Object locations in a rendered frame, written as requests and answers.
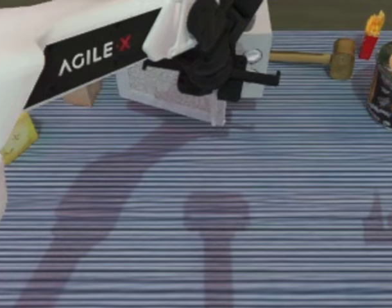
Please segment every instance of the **striped table surface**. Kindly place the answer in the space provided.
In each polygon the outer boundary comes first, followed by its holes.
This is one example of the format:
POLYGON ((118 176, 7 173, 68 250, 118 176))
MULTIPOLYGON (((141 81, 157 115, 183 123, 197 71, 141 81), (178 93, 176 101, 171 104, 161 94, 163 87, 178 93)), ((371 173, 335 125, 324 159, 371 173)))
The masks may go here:
MULTIPOLYGON (((359 32, 287 31, 331 52, 359 32)), ((379 45, 392 40, 381 35, 379 45)), ((7 168, 0 307, 392 307, 392 132, 350 81, 271 64, 279 87, 225 128, 127 102, 33 110, 40 139, 7 168)))

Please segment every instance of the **wooden mallet handle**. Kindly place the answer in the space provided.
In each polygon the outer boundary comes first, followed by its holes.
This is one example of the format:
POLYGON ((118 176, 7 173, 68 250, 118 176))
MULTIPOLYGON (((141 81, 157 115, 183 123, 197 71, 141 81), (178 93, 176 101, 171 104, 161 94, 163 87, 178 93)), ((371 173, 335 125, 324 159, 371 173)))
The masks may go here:
POLYGON ((271 62, 314 63, 328 65, 331 55, 328 53, 299 53, 295 51, 271 51, 271 62))

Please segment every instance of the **white rectangular object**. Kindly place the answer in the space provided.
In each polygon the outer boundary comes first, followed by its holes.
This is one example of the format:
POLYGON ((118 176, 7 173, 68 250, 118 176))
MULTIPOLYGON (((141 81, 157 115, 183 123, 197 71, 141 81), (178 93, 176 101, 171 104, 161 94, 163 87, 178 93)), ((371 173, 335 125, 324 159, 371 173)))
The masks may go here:
MULTIPOLYGON (((237 54, 247 56, 247 70, 266 73, 271 49, 272 32, 267 0, 256 13, 255 20, 237 44, 237 54)), ((226 122, 226 101, 217 99, 216 93, 196 97, 182 94, 177 89, 178 72, 148 67, 142 62, 116 72, 117 88, 122 98, 162 108, 183 116, 223 126, 226 122)), ((244 83, 243 98, 261 98, 263 85, 244 83)))

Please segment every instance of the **yellow block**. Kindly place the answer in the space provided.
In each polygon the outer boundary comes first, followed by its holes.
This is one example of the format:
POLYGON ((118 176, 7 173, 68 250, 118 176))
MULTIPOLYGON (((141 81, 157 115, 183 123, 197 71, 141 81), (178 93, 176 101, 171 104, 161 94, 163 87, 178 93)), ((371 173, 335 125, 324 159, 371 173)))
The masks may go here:
POLYGON ((6 165, 13 162, 23 152, 25 152, 38 138, 35 126, 31 117, 23 112, 9 136, 8 142, 4 145, 0 154, 3 156, 6 165))

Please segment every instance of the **decorated tin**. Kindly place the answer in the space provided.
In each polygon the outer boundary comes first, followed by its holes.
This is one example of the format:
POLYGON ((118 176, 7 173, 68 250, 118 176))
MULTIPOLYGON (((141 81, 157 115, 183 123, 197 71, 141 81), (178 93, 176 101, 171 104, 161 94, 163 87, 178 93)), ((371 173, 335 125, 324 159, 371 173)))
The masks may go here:
POLYGON ((386 128, 392 128, 392 42, 383 45, 377 53, 366 106, 375 120, 386 128))

